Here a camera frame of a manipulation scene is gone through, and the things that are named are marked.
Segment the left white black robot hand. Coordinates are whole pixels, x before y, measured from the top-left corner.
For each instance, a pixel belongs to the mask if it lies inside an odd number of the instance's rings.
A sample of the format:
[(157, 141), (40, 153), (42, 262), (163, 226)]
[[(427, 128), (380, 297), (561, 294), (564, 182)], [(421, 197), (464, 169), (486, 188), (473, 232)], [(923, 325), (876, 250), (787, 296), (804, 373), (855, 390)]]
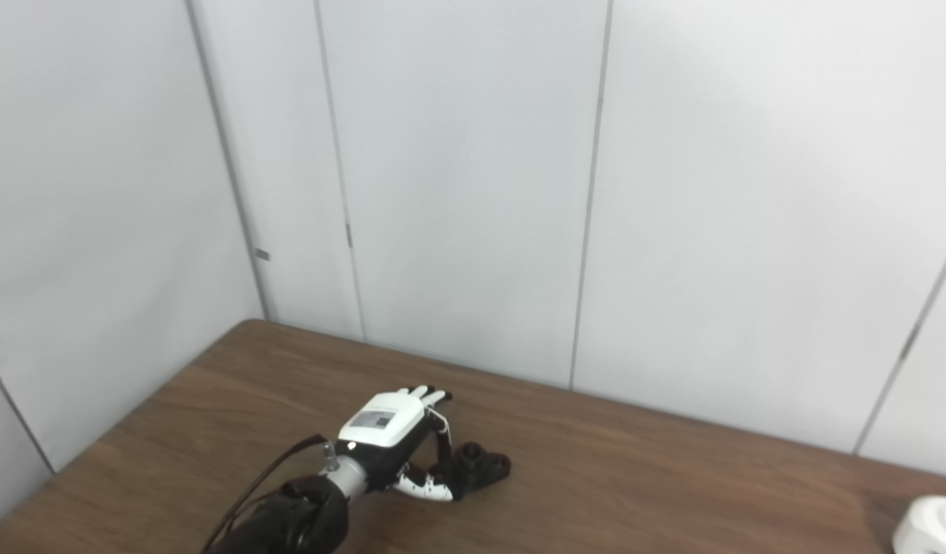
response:
[(452, 432), (440, 406), (452, 397), (429, 385), (376, 394), (340, 429), (335, 444), (338, 467), (327, 470), (326, 477), (347, 502), (388, 489), (420, 500), (461, 501), (463, 494), (447, 477), (412, 464), (428, 437), (437, 441), (438, 469), (450, 462)]

